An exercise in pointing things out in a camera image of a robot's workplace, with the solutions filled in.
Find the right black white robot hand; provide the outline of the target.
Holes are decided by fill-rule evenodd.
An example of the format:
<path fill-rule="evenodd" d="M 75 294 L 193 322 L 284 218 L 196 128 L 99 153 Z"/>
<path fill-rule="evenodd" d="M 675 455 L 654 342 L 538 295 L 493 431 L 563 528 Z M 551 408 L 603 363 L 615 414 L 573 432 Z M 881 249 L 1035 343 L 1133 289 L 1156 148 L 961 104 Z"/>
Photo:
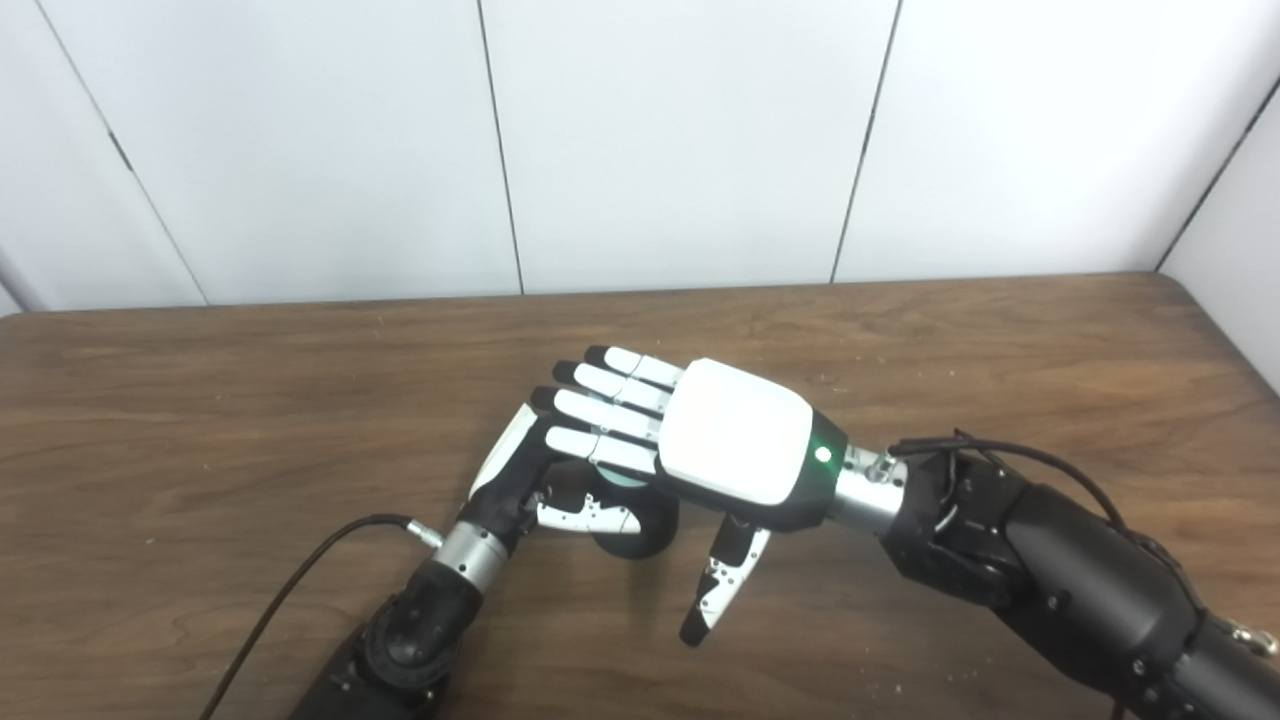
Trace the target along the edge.
<path fill-rule="evenodd" d="M 675 366 L 614 346 L 558 363 L 531 405 L 547 443 L 609 477 L 723 515 L 684 625 L 698 647 L 774 533 L 820 525 L 847 436 L 796 392 L 717 360 Z"/>

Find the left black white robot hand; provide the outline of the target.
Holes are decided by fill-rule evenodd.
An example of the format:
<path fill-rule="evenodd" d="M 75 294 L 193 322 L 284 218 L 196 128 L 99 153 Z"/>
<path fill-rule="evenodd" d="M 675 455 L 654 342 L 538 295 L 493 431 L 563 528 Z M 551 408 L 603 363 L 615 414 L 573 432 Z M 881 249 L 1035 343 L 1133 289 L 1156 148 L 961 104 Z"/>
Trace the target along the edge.
<path fill-rule="evenodd" d="M 553 468 L 576 457 L 547 443 L 550 420 L 529 404 L 518 406 L 483 461 L 458 519 L 497 539 L 513 553 L 536 527 L 593 536 L 640 536 L 636 512 L 608 505 L 600 491 L 586 491 L 571 509 L 548 501 Z"/>

